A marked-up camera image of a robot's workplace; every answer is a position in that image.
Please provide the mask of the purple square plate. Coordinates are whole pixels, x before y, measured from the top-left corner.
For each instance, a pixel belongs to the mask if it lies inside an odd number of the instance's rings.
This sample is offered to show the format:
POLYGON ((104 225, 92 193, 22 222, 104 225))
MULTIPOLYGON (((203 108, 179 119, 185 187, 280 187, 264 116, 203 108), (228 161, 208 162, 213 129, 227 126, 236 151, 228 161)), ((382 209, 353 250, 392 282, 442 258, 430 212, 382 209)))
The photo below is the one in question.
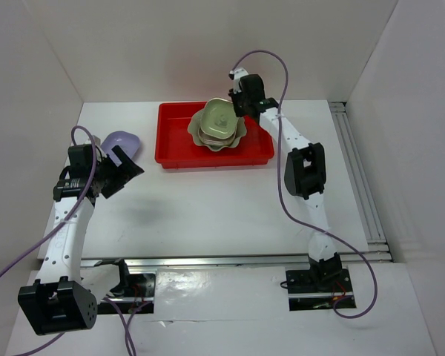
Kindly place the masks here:
POLYGON ((133 159, 140 149, 141 142, 138 136, 126 131, 114 131, 106 136, 100 148, 119 166, 122 162, 113 152, 115 146, 119 146, 129 158, 133 159))

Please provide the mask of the green panda plate back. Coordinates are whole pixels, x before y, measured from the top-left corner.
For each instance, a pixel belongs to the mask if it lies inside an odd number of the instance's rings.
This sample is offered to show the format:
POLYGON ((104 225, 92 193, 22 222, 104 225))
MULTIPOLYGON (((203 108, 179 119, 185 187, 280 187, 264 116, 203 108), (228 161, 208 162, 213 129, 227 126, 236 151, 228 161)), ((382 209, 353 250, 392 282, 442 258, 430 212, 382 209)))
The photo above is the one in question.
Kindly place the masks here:
POLYGON ((209 100, 202 110, 200 128, 204 134, 217 139, 227 139, 236 132, 238 121, 231 102, 214 98, 209 100))

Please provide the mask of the brown square plate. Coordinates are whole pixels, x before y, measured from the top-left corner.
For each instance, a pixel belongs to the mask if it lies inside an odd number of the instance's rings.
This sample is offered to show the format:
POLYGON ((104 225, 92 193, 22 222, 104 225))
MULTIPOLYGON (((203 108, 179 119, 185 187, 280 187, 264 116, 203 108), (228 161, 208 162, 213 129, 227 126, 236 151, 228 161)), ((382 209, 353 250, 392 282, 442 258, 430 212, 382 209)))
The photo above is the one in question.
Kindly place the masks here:
POLYGON ((221 139, 221 138, 217 138, 214 136, 210 136, 210 135, 204 133, 201 128, 199 128, 197 131, 197 136, 199 137, 200 141, 204 145, 224 147, 224 146, 229 146, 232 144, 232 142, 235 140, 236 134, 233 133, 228 138, 221 139))

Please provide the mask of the large green scalloped bowl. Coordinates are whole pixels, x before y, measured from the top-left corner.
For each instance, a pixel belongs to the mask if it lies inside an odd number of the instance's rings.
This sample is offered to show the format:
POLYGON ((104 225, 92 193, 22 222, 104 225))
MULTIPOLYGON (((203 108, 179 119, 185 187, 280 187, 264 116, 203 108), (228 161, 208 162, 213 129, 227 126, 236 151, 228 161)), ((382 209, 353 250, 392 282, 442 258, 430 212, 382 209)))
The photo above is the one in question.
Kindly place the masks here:
POLYGON ((210 145, 208 139, 201 140, 202 131, 200 130, 200 121, 202 118, 203 109, 197 111, 192 117, 188 125, 187 132, 192 136, 193 143, 199 147, 206 147, 212 152, 219 152, 226 148, 236 148, 240 140, 247 134, 247 128, 243 118, 238 119, 237 129, 234 135, 228 141, 222 141, 217 145, 210 145))

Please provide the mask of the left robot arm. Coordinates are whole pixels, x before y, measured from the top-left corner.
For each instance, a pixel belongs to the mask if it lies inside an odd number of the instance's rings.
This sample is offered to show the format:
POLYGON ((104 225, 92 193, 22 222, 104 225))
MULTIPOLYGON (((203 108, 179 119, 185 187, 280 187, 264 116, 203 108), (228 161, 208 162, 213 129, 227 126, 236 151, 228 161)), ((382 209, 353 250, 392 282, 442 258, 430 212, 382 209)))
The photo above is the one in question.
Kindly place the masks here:
POLYGON ((118 145, 114 162, 90 144, 67 150, 66 166, 53 189, 54 230, 36 279, 19 289, 18 302, 37 335, 91 329, 107 294, 122 296, 131 276, 122 258, 98 261, 81 274, 85 235, 98 197, 109 198, 143 170, 118 145))

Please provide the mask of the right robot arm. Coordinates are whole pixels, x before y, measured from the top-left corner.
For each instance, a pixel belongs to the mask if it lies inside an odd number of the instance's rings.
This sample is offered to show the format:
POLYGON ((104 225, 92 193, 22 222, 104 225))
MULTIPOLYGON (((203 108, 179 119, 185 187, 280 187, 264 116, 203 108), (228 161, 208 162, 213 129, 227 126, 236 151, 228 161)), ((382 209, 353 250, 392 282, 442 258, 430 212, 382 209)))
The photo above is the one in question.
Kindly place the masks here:
POLYGON ((234 112, 249 116, 277 143, 277 184, 306 207, 313 233, 308 242, 311 287, 324 291, 341 275, 337 248, 327 235, 329 224, 324 208, 326 158, 324 147, 305 138, 281 111, 281 104, 267 98, 262 78, 243 68, 229 72, 233 88, 229 96, 234 112))

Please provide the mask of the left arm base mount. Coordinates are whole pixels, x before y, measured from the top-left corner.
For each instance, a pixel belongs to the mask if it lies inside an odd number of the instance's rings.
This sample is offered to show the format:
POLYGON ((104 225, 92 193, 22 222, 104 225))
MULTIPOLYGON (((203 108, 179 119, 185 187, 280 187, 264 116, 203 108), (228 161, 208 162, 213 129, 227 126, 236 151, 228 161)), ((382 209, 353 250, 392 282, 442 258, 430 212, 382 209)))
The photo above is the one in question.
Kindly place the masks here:
POLYGON ((153 314, 155 291, 155 271, 125 271, 119 273, 118 283, 105 297, 124 315, 153 314))

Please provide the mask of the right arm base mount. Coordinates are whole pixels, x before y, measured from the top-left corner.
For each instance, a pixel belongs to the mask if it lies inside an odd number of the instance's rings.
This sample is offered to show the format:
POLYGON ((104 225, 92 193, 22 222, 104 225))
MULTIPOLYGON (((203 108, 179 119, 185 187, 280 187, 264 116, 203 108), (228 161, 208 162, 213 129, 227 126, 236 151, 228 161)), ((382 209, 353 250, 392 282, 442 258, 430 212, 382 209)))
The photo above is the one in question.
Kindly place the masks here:
POLYGON ((289 310, 312 311, 332 309, 354 309, 355 296, 350 274, 344 268, 339 277, 327 284, 316 284, 308 270, 287 270, 286 279, 280 287, 288 293, 289 310))

